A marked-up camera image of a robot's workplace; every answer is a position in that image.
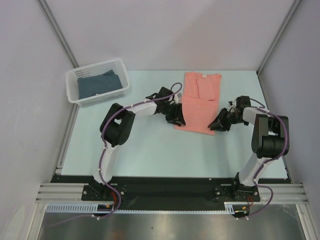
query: folded pink t-shirt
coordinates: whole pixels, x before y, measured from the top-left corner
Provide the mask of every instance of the folded pink t-shirt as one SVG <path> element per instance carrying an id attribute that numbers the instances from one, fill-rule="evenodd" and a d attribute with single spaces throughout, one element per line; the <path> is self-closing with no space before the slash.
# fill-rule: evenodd
<path id="1" fill-rule="evenodd" d="M 175 129 L 214 135 L 208 125 L 216 118 L 219 108 L 221 74 L 203 75 L 187 72 L 181 98 L 185 126 Z"/>

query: reflective metal surface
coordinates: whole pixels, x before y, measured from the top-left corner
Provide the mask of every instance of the reflective metal surface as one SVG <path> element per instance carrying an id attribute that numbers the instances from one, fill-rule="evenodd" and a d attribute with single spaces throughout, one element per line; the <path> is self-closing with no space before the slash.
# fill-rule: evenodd
<path id="1" fill-rule="evenodd" d="M 295 205 L 271 205 L 249 220 L 231 215 L 127 214 L 96 220 L 46 213 L 39 240 L 304 240 Z"/>

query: white table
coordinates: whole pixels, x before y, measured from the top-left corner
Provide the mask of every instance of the white table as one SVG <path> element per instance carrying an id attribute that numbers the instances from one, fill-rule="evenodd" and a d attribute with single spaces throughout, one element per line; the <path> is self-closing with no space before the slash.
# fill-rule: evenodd
<path id="1" fill-rule="evenodd" d="M 113 103 L 123 106 L 142 101 L 162 86 L 184 83 L 190 71 L 128 71 L 131 92 L 122 98 L 81 107 L 64 160 L 62 175 L 93 175 L 102 152 L 100 125 Z M 219 111 L 241 95 L 265 103 L 255 71 L 197 71 L 222 74 Z M 232 178 L 249 160 L 253 126 L 233 125 L 215 136 L 175 130 L 165 116 L 136 119 L 129 140 L 121 146 L 114 176 Z M 263 173 L 263 178 L 286 179 L 281 159 Z"/>

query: folded navy garment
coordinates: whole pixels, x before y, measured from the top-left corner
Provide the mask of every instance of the folded navy garment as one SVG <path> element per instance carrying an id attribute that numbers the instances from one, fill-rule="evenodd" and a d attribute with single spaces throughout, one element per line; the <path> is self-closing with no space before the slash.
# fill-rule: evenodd
<path id="1" fill-rule="evenodd" d="M 108 93 L 122 88 L 119 76 L 113 70 L 102 75 L 78 78 L 79 99 Z"/>

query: clothing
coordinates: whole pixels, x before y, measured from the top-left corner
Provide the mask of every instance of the clothing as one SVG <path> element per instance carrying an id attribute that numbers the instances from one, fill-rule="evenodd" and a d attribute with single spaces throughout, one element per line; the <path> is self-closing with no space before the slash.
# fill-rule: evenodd
<path id="1" fill-rule="evenodd" d="M 214 135 L 208 125 L 216 118 L 219 110 L 221 74 L 203 75 L 187 72 L 181 98 L 185 126 L 175 129 Z"/>
<path id="2" fill-rule="evenodd" d="M 119 76 L 113 70 L 102 75 L 78 78 L 79 99 L 89 98 L 122 88 Z"/>

